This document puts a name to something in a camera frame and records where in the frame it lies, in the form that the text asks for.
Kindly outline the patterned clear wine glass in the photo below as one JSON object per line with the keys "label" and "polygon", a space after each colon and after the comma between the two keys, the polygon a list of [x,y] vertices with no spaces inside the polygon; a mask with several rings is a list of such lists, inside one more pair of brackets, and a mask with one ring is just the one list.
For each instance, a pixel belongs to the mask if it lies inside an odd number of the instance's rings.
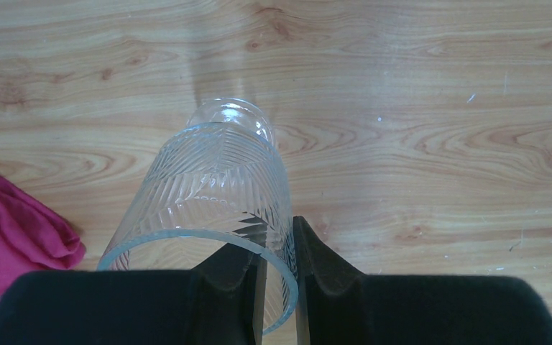
{"label": "patterned clear wine glass", "polygon": [[201,105],[161,147],[98,263],[99,270],[180,270],[235,254],[259,261],[262,332],[298,300],[288,176],[264,112],[240,98]]}

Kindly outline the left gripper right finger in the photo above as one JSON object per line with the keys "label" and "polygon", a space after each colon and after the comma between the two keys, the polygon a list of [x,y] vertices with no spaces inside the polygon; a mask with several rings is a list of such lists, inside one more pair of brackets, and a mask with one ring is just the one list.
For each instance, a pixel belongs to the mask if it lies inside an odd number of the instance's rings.
{"label": "left gripper right finger", "polygon": [[299,344],[552,344],[552,315],[507,276],[369,275],[293,219]]}

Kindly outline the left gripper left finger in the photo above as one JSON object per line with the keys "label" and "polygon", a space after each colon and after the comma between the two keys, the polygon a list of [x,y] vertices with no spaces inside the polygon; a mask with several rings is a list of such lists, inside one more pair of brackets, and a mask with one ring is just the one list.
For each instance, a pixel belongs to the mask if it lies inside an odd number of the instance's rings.
{"label": "left gripper left finger", "polygon": [[266,273],[232,244],[189,270],[27,273],[0,299],[0,344],[260,344]]}

